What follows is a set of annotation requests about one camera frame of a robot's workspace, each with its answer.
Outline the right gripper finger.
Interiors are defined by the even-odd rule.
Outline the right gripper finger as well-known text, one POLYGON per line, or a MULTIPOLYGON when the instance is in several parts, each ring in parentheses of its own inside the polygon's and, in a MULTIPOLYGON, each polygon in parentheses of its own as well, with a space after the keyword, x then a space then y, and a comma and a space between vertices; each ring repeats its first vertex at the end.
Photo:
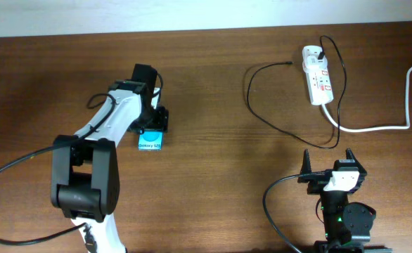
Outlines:
POLYGON ((346 152, 346 159, 349 160, 349 163, 351 164, 351 166, 356 167, 357 171, 361 171, 361 164, 356 159, 352 150, 350 148, 347 148, 345 152, 346 152))
POLYGON ((303 152, 302 167, 300 169, 300 176, 298 177, 298 183, 308 183, 314 179, 314 174, 311 170, 311 162, 309 157, 309 151, 307 149, 303 152))

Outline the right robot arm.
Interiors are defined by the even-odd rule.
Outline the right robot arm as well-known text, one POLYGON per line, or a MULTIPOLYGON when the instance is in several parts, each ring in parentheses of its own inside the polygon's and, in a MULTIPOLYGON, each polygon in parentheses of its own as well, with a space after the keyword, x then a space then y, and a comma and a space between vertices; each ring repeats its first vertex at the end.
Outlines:
POLYGON ((348 196, 360 189, 367 171, 356 159, 351 149, 346 158, 336 160, 333 168, 314 173, 309 152, 304 151, 298 183, 306 183, 309 195, 319 195, 325 241, 316 241, 314 251, 334 252, 392 252, 385 246, 370 246, 371 229, 376 210, 361 202, 350 202, 348 196))

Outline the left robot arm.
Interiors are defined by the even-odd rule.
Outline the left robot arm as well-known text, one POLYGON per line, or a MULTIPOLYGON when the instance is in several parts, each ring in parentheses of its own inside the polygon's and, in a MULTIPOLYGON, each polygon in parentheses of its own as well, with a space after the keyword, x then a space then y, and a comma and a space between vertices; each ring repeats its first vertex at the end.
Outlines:
POLYGON ((126 252, 115 223, 120 194, 117 147, 127 132, 139 150, 161 150, 168 110, 159 104, 162 77, 137 64, 131 78, 117 80, 98 112, 72 136, 53 142, 51 202, 80 232, 88 252, 126 252))

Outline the blue Galaxy S25 smartphone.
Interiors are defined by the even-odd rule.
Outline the blue Galaxy S25 smartphone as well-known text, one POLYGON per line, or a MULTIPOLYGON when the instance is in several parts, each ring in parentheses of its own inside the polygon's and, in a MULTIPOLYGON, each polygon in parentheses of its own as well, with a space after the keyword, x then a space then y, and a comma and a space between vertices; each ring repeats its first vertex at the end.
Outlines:
POLYGON ((159 151, 162 149, 164 134, 161 131, 146 131, 139 136, 138 149, 159 151))

